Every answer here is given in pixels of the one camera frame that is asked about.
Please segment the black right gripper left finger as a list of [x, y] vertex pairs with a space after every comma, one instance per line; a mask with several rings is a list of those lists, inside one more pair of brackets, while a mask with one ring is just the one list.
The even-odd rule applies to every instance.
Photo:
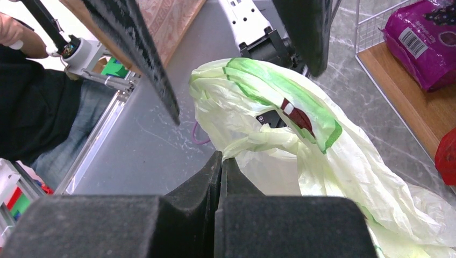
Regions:
[[1, 257], [212, 257], [222, 154], [162, 195], [53, 195], [33, 202]]

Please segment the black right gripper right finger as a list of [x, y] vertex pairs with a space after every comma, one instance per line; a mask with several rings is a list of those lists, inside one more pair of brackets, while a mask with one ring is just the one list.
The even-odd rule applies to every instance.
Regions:
[[328, 196], [267, 196], [222, 164], [215, 257], [376, 257], [355, 202]]

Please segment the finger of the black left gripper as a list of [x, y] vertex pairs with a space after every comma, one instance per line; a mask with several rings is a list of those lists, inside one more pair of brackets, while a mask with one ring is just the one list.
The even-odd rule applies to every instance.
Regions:
[[175, 125], [180, 107], [172, 84], [136, 1], [83, 1], [93, 21], [154, 87]]

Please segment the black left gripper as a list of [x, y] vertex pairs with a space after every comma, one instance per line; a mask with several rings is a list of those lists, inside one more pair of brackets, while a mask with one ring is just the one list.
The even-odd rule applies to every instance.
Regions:
[[329, 40], [333, 22], [332, 0], [273, 1], [289, 38], [277, 30], [265, 29], [265, 35], [250, 45], [239, 45], [243, 58], [260, 60], [303, 73], [305, 65], [313, 77], [327, 69]]

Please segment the green avocado plastic bag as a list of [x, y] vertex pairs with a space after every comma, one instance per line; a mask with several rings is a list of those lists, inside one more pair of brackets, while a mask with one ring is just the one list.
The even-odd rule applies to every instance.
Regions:
[[194, 69], [189, 84], [196, 121], [263, 193], [351, 199], [379, 257], [455, 257], [455, 208], [392, 172], [304, 75], [233, 58]]

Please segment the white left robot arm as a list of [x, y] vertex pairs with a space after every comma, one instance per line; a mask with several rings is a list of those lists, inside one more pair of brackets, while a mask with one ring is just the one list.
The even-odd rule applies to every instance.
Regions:
[[[96, 26], [146, 76], [175, 125], [180, 108], [137, 1], [84, 1]], [[220, 1], [242, 57], [319, 76], [327, 67], [331, 1], [274, 1], [288, 36], [280, 37], [253, 1]]]

